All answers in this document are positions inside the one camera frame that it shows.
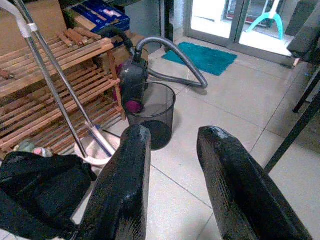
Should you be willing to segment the blue cardboard box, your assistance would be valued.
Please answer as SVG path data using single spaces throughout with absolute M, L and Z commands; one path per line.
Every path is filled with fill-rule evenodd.
M 115 26 L 122 31 L 130 29 L 130 17 L 103 0 L 85 0 L 64 10 L 73 28 L 83 28 L 92 33 Z

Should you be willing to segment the black metal table leg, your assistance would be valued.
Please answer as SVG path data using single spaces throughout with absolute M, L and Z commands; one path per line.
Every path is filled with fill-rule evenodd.
M 280 147 L 277 149 L 275 154 L 272 156 L 270 161 L 265 166 L 264 170 L 269 174 L 272 169 L 276 166 L 282 156 L 286 153 L 286 151 L 290 148 L 290 146 L 294 143 L 294 141 L 298 138 L 304 128 L 308 125 L 308 123 L 312 120 L 312 118 L 316 115 L 316 113 L 320 111 L 320 91 L 313 98 L 312 102 L 305 110 L 301 118 L 292 128 L 290 133 L 287 135 L 285 140 L 282 142 Z
M 309 95 L 312 93 L 312 91 L 314 90 L 314 88 L 316 87 L 316 85 L 319 82 L 320 82 L 320 70 L 312 76 L 310 84 L 308 85 L 308 87 L 304 91 L 302 97 L 298 101 L 295 108 L 292 110 L 294 113 L 299 112 L 299 110 L 301 109 L 301 107 L 306 102 L 307 98 L 309 97 Z

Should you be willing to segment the brown cardboard box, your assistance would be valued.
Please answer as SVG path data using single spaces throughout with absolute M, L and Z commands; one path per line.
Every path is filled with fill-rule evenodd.
M 59 0 L 22 1 L 31 16 L 31 20 L 26 19 L 25 22 L 35 42 L 38 42 L 35 30 L 49 41 L 56 33 L 67 29 Z M 0 56 L 28 46 L 18 27 L 16 16 L 1 7 L 3 2 L 15 5 L 13 0 L 0 0 Z

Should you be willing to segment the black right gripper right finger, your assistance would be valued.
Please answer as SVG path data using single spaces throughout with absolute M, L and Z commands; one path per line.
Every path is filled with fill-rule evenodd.
M 197 156 L 223 240 L 313 240 L 266 171 L 233 135 L 202 126 Z

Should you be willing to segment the teal floor mat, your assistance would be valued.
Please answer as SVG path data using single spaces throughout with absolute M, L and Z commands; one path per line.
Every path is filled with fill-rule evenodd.
M 178 48 L 199 70 L 215 76 L 222 75 L 238 57 L 236 54 L 188 42 L 179 43 Z

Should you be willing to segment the silver metal mop pole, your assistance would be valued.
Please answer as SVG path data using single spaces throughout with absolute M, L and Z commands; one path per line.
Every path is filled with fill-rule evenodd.
M 76 93 L 74 92 L 72 86 L 70 85 L 67 77 L 65 76 L 61 66 L 59 65 L 57 59 L 55 58 L 55 56 L 53 55 L 50 47 L 48 46 L 48 44 L 46 43 L 44 37 L 41 35 L 40 31 L 38 30 L 38 27 L 36 25 L 36 23 L 34 22 L 31 14 L 29 13 L 26 5 L 24 4 L 23 0 L 13 0 L 13 2 L 15 3 L 15 6 L 18 8 L 19 12 L 22 14 L 23 18 L 26 20 L 27 22 L 27 26 L 28 28 L 31 30 L 32 34 L 35 34 L 36 38 L 38 39 L 40 45 L 42 46 L 44 53 L 47 55 L 47 57 L 49 58 L 49 60 L 51 61 L 53 67 L 55 68 L 56 72 L 58 73 L 60 79 L 62 80 L 62 82 L 64 83 L 64 85 L 66 86 L 68 92 L 70 93 L 71 97 L 73 98 L 74 102 L 76 103 L 78 109 L 80 110 L 80 112 L 82 113 L 82 115 L 84 116 L 86 123 L 88 124 L 88 129 L 91 132 L 91 134 L 93 135 L 93 138 L 97 141 L 97 143 L 99 144 L 99 146 L 105 151 L 105 153 L 107 153 L 107 155 L 109 156 L 113 156 L 114 153 L 116 152 L 115 149 L 112 147 L 112 145 L 102 136 L 102 134 L 99 132 L 99 130 L 97 129 L 97 127 L 93 124 L 93 122 L 91 121 L 91 119 L 89 118 L 87 112 L 85 111 L 83 105 L 81 104 L 79 98 L 77 97 Z M 54 100 L 57 103 L 67 125 L 69 130 L 71 131 L 71 134 L 77 144 L 77 146 L 79 147 L 82 155 L 84 158 L 87 158 L 88 155 L 83 147 L 82 142 L 80 141 L 80 138 L 77 135 L 77 132 L 68 116 L 68 113 L 64 107 L 64 104 L 62 103 L 62 100 L 60 99 L 60 96 L 54 86 L 54 83 L 52 82 L 50 73 L 44 63 L 44 60 L 38 50 L 38 48 L 36 47 L 36 44 L 33 40 L 32 37 L 28 37 L 25 39 L 26 43 L 28 44 L 28 46 L 30 47 L 30 50 L 32 52 L 32 55 L 34 57 L 35 62 L 38 64 L 44 79 L 49 87 L 49 90 L 51 91 L 51 93 L 53 94 Z
M 82 115 L 87 119 L 88 115 L 84 109 L 84 107 L 82 106 L 80 100 L 78 99 L 77 95 L 75 94 L 75 92 L 73 91 L 73 88 L 71 87 L 71 85 L 68 82 L 68 79 L 66 77 L 66 75 L 64 74 L 62 68 L 60 67 L 57 59 L 55 58 L 55 56 L 53 55 L 50 47 L 48 46 L 46 40 L 44 39 L 44 37 L 41 35 L 37 24 L 35 23 L 35 21 L 33 20 L 31 14 L 29 13 L 26 5 L 24 4 L 23 0 L 13 0 L 15 6 L 17 7 L 17 9 L 19 10 L 19 12 L 22 14 L 23 18 L 26 20 L 27 22 L 27 26 L 30 28 L 31 32 L 35 34 L 36 38 L 38 39 L 40 45 L 42 46 L 45 54 L 47 55 L 47 57 L 49 58 L 49 60 L 51 61 L 53 67 L 55 68 L 56 72 L 58 73 L 58 75 L 60 76 L 60 79 L 63 81 L 64 85 L 66 86 L 67 90 L 69 91 L 71 97 L 73 98 L 74 102 L 76 103 L 77 107 L 79 108 L 80 112 L 82 113 Z M 64 107 L 64 104 L 62 103 L 62 100 L 59 97 L 59 94 L 54 86 L 54 83 L 52 81 L 51 75 L 46 67 L 46 64 L 39 52 L 39 50 L 36 47 L 35 42 L 33 41 L 32 37 L 26 38 L 25 39 L 27 44 L 29 45 L 31 52 L 33 54 L 33 57 L 35 59 L 35 62 L 38 64 L 44 79 L 49 87 L 49 90 L 51 91 L 55 102 L 57 103 L 74 139 L 76 144 L 78 145 L 82 155 L 84 158 L 87 158 L 88 155 L 83 147 L 83 144 L 80 141 L 80 138 L 69 118 L 69 115 L 67 113 L 67 110 Z

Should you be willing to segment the black bag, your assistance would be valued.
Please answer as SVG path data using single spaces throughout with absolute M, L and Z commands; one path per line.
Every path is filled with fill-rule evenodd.
M 30 240 L 70 240 L 72 216 L 96 179 L 77 155 L 8 153 L 0 166 L 0 229 Z

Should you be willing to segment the white mop bucket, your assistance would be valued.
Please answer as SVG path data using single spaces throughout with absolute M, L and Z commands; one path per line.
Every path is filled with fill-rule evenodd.
M 99 132 L 116 151 L 120 146 L 121 138 L 104 129 L 99 129 Z M 111 160 L 111 155 L 103 150 L 93 136 L 87 135 L 81 138 L 80 141 L 87 153 L 87 158 L 83 157 L 83 154 L 77 144 L 74 145 L 74 153 L 78 157 L 82 158 L 85 163 L 88 163 L 93 167 L 103 168 Z

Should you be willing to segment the black mesh waste bin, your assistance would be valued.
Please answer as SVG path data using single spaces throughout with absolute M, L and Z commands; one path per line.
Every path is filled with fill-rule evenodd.
M 174 90 L 159 82 L 132 86 L 122 97 L 128 123 L 150 131 L 153 151 L 164 148 L 172 138 L 175 103 Z

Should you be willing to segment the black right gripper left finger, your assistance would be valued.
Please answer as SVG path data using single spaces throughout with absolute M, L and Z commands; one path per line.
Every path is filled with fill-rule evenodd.
M 98 176 L 77 240 L 146 240 L 150 169 L 151 133 L 132 125 Z

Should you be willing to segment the teal and white stand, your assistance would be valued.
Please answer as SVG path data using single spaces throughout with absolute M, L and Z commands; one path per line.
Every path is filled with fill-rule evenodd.
M 277 9 L 279 6 L 280 0 L 273 0 L 273 4 L 271 10 L 269 12 L 262 13 L 245 31 L 246 33 L 250 33 L 258 24 L 260 24 L 264 20 L 273 20 L 277 26 L 278 39 L 282 40 L 284 37 L 284 25 L 281 19 L 281 16 L 277 13 Z

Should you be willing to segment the grey canister vacuum cleaner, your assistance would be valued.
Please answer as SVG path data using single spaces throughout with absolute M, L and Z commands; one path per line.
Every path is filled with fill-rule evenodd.
M 141 113 L 144 109 L 143 97 L 147 89 L 145 83 L 148 79 L 148 63 L 142 58 L 142 52 L 135 55 L 133 43 L 130 39 L 124 41 L 124 46 L 130 56 L 119 69 L 121 79 L 122 105 L 132 114 Z

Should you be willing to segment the dark table top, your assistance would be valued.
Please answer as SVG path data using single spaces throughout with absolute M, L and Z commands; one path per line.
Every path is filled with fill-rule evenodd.
M 294 58 L 320 65 L 320 0 L 300 0 L 285 33 L 293 37 L 287 50 Z

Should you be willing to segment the glass sliding door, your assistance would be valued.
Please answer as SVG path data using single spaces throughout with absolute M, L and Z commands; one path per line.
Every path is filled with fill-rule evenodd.
M 294 65 L 287 50 L 293 37 L 286 34 L 298 0 L 280 0 L 277 13 L 283 22 L 283 39 L 278 38 L 274 20 L 265 19 L 251 32 L 246 30 L 274 0 L 186 0 L 184 32 L 188 37 L 229 50 L 277 63 Z

